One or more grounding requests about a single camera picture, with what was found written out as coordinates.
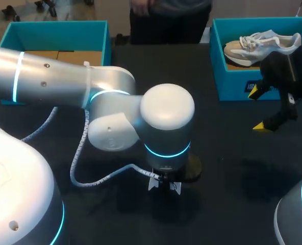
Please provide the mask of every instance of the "shoe sole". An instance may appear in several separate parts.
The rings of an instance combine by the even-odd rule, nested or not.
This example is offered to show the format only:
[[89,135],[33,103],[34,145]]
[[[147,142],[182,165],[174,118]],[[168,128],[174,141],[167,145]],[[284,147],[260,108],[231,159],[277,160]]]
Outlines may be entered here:
[[230,57],[228,55],[225,54],[225,56],[230,59],[231,61],[233,61],[234,63],[236,64],[239,64],[241,66],[244,66],[244,67],[251,67],[253,64],[261,61],[261,60],[240,60],[240,59],[236,59],[236,58],[233,58],[233,57]]

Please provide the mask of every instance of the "label on box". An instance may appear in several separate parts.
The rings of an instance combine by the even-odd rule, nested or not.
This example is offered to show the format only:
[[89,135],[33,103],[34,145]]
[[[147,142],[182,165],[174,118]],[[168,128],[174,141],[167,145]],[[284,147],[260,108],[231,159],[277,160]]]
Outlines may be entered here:
[[245,87],[245,90],[244,92],[245,93],[250,93],[252,91],[252,89],[254,88],[254,86],[256,85],[258,81],[248,81],[246,83],[246,87]]

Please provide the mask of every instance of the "white cable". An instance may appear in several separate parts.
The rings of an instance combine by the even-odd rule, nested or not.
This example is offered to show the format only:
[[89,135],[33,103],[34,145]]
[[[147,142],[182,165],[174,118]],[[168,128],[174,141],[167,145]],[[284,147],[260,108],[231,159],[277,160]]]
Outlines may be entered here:
[[71,164],[71,167],[70,167],[70,172],[69,172],[69,175],[70,175],[70,180],[72,181],[72,183],[77,186],[77,187],[92,187],[92,186],[96,186],[96,185],[100,185],[102,184],[103,182],[105,182],[106,180],[114,177],[115,175],[129,169],[129,168],[132,168],[134,170],[136,170],[137,172],[145,175],[145,176],[148,176],[150,178],[154,178],[156,180],[159,180],[160,176],[159,175],[156,175],[154,173],[151,173],[151,172],[148,172],[148,171],[145,171],[141,168],[139,168],[138,166],[134,165],[134,164],[129,164],[129,165],[126,165],[125,167],[122,167],[118,170],[116,170],[115,172],[112,172],[111,174],[105,176],[104,178],[98,180],[98,181],[95,181],[93,183],[80,183],[78,182],[76,179],[75,179],[75,169],[76,169],[76,166],[77,166],[77,162],[78,162],[78,159],[80,157],[80,154],[82,152],[82,149],[83,149],[83,145],[85,143],[85,140],[87,138],[87,134],[88,134],[88,127],[89,127],[89,116],[90,116],[90,113],[88,110],[85,110],[85,124],[84,124],[84,130],[83,130],[83,134],[82,134],[82,138],[81,138],[81,141],[80,141],[80,144],[79,144],[79,147],[78,149],[76,150],[76,153],[75,153],[75,156],[74,156],[74,159],[73,159],[73,162]]
[[297,12],[297,14],[296,14],[296,17],[298,17],[298,14],[299,14],[299,12],[300,12],[301,7],[302,7],[302,1],[300,2],[300,6],[299,6],[299,8],[298,8],[298,12]]
[[58,107],[54,107],[53,110],[51,111],[49,117],[46,119],[46,121],[36,131],[34,131],[32,134],[25,137],[24,139],[21,139],[21,141],[27,142],[27,141],[31,140],[32,138],[34,138],[35,136],[37,136],[39,133],[41,133],[41,131],[52,121],[52,119],[56,115],[57,111],[58,111]]

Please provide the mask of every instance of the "cyan led ring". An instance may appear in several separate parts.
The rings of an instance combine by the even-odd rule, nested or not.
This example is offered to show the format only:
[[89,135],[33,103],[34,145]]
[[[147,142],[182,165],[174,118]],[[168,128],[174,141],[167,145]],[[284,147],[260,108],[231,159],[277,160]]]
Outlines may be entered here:
[[174,155],[160,155],[160,154],[158,154],[158,153],[153,152],[149,147],[147,147],[146,144],[144,144],[144,145],[145,145],[145,148],[146,148],[149,152],[151,152],[152,154],[156,155],[157,157],[172,158],[172,157],[177,157],[177,156],[183,154],[184,152],[186,152],[186,151],[189,149],[189,147],[190,147],[190,145],[191,145],[191,142],[188,143],[188,145],[187,145],[187,147],[186,147],[185,149],[183,149],[181,152],[179,152],[179,153],[177,153],[177,154],[174,154]]

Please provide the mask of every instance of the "shoe lace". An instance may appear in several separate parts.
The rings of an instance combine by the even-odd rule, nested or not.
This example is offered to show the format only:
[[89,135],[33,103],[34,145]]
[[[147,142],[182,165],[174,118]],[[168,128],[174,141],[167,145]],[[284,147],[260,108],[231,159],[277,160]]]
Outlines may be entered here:
[[240,37],[239,41],[240,41],[242,47],[246,48],[246,49],[251,49],[251,48],[256,47],[257,45],[263,46],[263,43],[260,41],[261,36],[258,38],[254,38],[258,34],[259,33],[254,33],[250,36]]

